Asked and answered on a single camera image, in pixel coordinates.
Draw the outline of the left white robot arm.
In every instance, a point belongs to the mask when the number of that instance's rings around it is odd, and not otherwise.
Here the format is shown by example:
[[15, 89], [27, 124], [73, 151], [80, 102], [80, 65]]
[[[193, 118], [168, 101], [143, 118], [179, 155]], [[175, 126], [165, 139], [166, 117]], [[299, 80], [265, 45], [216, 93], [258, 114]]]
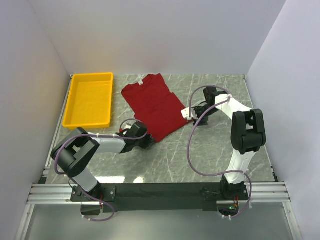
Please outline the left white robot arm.
[[113, 135], [90, 133], [78, 127], [53, 148], [50, 157], [57, 174], [66, 174], [76, 182], [75, 193], [84, 190], [91, 197], [106, 200], [102, 184], [88, 169], [92, 158], [101, 153], [125, 154], [134, 148], [147, 150], [155, 143], [147, 126], [140, 121], [127, 124]]

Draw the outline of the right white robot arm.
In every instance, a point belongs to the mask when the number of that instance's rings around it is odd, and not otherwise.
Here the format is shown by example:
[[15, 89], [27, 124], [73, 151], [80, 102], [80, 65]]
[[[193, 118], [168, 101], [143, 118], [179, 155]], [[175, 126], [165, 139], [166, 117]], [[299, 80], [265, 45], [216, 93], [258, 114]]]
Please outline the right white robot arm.
[[222, 176], [219, 195], [223, 199], [233, 199], [246, 191], [246, 171], [251, 160], [262, 146], [266, 144], [266, 131], [263, 112], [252, 109], [238, 102], [230, 92], [216, 85], [204, 85], [204, 106], [189, 107], [187, 120], [193, 120], [193, 131], [196, 127], [206, 126], [209, 116], [221, 111], [231, 119], [230, 141], [233, 148], [232, 157], [226, 171], [221, 173], [201, 173], [192, 167], [197, 174], [205, 177]]

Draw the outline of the yellow plastic tray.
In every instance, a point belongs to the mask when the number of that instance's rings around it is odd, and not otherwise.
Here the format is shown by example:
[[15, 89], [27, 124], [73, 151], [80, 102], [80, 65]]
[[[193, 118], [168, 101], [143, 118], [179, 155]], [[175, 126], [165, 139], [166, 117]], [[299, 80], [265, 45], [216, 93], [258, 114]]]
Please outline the yellow plastic tray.
[[112, 72], [74, 74], [62, 126], [70, 130], [108, 128], [111, 124], [113, 83]]

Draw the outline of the red t shirt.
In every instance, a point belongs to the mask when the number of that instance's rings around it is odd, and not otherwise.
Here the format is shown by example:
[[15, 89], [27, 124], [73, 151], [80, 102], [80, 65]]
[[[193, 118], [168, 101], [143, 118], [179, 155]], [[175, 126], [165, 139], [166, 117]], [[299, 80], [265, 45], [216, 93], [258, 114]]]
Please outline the red t shirt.
[[128, 84], [122, 96], [134, 112], [134, 118], [147, 126], [156, 143], [189, 123], [181, 111], [186, 107], [170, 91], [163, 76], [148, 74], [143, 80]]

